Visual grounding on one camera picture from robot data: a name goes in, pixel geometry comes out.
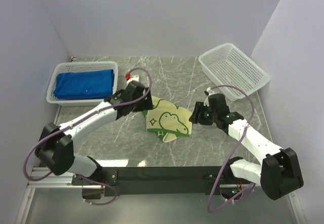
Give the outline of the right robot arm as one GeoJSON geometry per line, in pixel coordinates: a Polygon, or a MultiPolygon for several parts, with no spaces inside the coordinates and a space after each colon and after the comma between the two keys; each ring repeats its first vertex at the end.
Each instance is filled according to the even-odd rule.
{"type": "Polygon", "coordinates": [[[261,186],[272,200],[277,200],[304,185],[297,153],[282,148],[255,130],[238,112],[231,112],[223,94],[212,94],[208,102],[197,102],[190,122],[223,130],[238,141],[257,159],[258,164],[241,157],[228,157],[215,177],[214,184],[223,179],[234,183],[245,179],[261,186]]]}

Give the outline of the blue towel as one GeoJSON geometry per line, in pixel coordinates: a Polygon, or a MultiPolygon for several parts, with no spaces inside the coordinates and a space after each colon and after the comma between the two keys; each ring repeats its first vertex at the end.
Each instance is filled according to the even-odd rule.
{"type": "Polygon", "coordinates": [[[112,69],[60,73],[54,96],[60,100],[103,99],[113,94],[113,85],[112,69]]]}

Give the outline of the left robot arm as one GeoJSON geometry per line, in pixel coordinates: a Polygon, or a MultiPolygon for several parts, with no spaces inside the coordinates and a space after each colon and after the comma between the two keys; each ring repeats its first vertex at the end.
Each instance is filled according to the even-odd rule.
{"type": "Polygon", "coordinates": [[[34,153],[55,175],[75,173],[84,176],[89,184],[97,184],[102,178],[102,166],[92,157],[76,154],[74,145],[93,131],[129,113],[152,108],[150,88],[131,81],[124,90],[106,97],[83,115],[59,126],[48,124],[34,153]]]}

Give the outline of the green white towel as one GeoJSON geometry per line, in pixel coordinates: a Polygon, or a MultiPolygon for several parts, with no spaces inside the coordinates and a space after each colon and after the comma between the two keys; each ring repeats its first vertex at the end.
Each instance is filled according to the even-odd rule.
{"type": "Polygon", "coordinates": [[[171,142],[179,137],[190,137],[192,113],[164,99],[153,96],[153,109],[143,111],[146,130],[153,132],[163,142],[171,142]]]}

